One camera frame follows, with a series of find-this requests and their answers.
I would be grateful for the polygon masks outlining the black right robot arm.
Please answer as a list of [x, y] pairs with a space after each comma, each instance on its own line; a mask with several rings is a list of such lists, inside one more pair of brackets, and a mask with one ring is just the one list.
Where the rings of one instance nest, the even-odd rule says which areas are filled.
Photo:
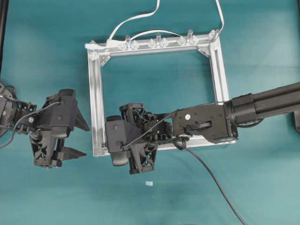
[[265, 118], [299, 108], [299, 83], [162, 114], [148, 112], [142, 104], [127, 104], [120, 108], [125, 139], [120, 141], [120, 152], [113, 155], [113, 163], [129, 165], [131, 174], [149, 172], [155, 167], [161, 144], [172, 143], [183, 150], [195, 135], [210, 143], [235, 141], [239, 128], [251, 128]]

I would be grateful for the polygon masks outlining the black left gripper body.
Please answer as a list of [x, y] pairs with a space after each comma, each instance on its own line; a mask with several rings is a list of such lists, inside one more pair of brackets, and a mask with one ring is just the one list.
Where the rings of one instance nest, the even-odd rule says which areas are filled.
[[54, 138], [50, 127], [52, 107], [58, 104], [58, 102], [53, 102], [55, 95], [46, 98], [42, 112], [38, 114], [37, 131], [30, 135], [34, 165], [44, 168], [61, 167], [63, 162], [55, 160], [54, 153], [64, 147], [65, 138]]

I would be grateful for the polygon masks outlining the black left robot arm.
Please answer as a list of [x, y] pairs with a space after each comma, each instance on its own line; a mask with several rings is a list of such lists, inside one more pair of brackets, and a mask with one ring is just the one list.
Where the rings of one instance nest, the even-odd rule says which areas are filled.
[[0, 86], [0, 134], [11, 131], [12, 135], [28, 135], [35, 166], [61, 167], [65, 160], [86, 156], [64, 145], [74, 128], [90, 129], [78, 108], [75, 90], [60, 90], [38, 109], [31, 102], [17, 99], [13, 86]]

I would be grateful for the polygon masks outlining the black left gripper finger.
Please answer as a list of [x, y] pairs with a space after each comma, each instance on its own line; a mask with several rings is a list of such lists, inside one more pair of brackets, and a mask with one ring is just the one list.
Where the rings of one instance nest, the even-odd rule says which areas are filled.
[[61, 147], [54, 153], [54, 159], [59, 161], [77, 159], [85, 157], [87, 154], [73, 148]]
[[90, 128], [89, 128], [87, 122], [85, 121], [83, 115], [81, 114], [77, 103], [75, 103], [75, 106], [74, 106], [74, 114], [75, 114], [74, 126], [81, 130], [84, 130], [84, 131], [90, 131]]

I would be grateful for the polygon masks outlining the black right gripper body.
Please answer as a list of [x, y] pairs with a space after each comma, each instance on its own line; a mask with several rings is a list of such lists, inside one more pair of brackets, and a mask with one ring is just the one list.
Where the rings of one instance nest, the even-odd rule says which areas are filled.
[[153, 114], [141, 103], [120, 107], [121, 117], [138, 129], [138, 133], [126, 143], [130, 174], [153, 171], [158, 146], [172, 142], [172, 123], [167, 122], [170, 113]]

